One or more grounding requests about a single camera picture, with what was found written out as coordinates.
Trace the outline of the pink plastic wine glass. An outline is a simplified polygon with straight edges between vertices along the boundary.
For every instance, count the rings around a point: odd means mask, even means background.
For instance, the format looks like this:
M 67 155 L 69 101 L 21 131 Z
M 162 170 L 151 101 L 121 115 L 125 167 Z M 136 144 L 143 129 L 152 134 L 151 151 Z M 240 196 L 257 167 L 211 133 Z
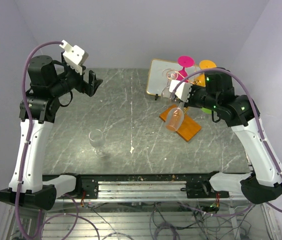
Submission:
M 177 60 L 180 69 L 175 70 L 175 80 L 181 81 L 186 76 L 195 72 L 195 61 L 187 55 L 180 56 Z

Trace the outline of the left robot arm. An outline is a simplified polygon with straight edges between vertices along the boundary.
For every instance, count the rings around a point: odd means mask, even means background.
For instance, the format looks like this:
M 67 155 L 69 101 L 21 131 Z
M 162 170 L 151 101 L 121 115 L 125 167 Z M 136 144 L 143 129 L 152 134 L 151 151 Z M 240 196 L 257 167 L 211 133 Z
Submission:
M 57 198 L 67 194 L 76 199 L 82 195 L 81 176 L 62 173 L 43 181 L 43 162 L 47 140 L 55 122 L 59 98 L 77 90 L 92 97 L 102 80 L 94 71 L 88 72 L 84 61 L 71 62 L 67 53 L 61 60 L 47 55 L 33 57 L 27 68 L 30 88 L 25 92 L 26 100 L 20 103 L 20 145 L 15 170 L 8 188 L 0 190 L 0 202 L 24 208 L 50 210 Z

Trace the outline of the clear glass front flute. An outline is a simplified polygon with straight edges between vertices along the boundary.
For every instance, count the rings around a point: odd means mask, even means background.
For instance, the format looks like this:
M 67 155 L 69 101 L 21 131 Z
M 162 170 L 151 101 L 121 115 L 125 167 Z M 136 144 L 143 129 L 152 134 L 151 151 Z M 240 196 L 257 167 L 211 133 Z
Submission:
M 98 157 L 105 157 L 105 138 L 103 136 L 103 132 L 99 129 L 92 130 L 89 135 L 89 142 L 91 146 L 94 148 L 94 153 Z

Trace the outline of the clear glass flute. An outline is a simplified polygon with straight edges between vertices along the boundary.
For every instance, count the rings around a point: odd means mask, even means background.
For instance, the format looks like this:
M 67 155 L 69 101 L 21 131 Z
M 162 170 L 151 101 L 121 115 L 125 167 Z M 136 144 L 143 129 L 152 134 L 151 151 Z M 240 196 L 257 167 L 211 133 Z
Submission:
M 165 128 L 169 131 L 176 132 L 184 120 L 184 102 L 180 102 L 177 107 L 172 108 L 167 115 Z
M 92 130 L 89 135 L 89 142 L 91 146 L 94 148 L 94 153 L 98 157 L 105 157 L 105 138 L 103 136 L 103 132 L 99 129 Z

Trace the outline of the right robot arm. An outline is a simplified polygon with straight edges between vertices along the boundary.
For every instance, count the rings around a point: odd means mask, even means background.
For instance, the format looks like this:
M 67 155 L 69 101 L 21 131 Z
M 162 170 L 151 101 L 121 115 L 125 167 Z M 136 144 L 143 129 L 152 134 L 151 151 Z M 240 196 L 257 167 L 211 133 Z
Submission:
M 201 192 L 212 198 L 219 191 L 243 194 L 253 204 L 270 204 L 282 195 L 282 163 L 264 131 L 260 112 L 243 82 L 221 67 L 190 74 L 204 75 L 206 86 L 188 88 L 185 105 L 206 108 L 226 122 L 242 143 L 251 162 L 249 173 L 222 173 L 201 185 Z

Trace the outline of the clear glass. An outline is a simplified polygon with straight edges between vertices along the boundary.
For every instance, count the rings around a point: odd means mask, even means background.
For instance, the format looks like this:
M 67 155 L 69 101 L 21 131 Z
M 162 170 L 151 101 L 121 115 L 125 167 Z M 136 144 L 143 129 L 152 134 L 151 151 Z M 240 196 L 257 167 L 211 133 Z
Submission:
M 178 74 L 173 69 L 165 70 L 164 74 L 165 74 L 165 77 L 167 79 L 167 82 L 166 82 L 166 85 L 161 92 L 160 101 L 164 105 L 169 105 L 172 102 L 172 100 L 170 99 L 171 93 L 169 92 L 169 87 L 171 85 L 171 81 L 177 79 Z

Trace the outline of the green plastic wine glass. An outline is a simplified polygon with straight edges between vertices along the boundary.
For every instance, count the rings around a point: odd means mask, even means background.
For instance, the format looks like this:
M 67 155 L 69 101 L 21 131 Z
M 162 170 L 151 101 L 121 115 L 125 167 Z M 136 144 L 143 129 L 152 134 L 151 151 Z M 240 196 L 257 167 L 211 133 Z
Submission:
M 206 114 L 212 114 L 212 113 L 213 113 L 212 110 L 207 109 L 207 108 L 202 108 L 201 110 L 202 110 L 204 113 L 206 113 Z

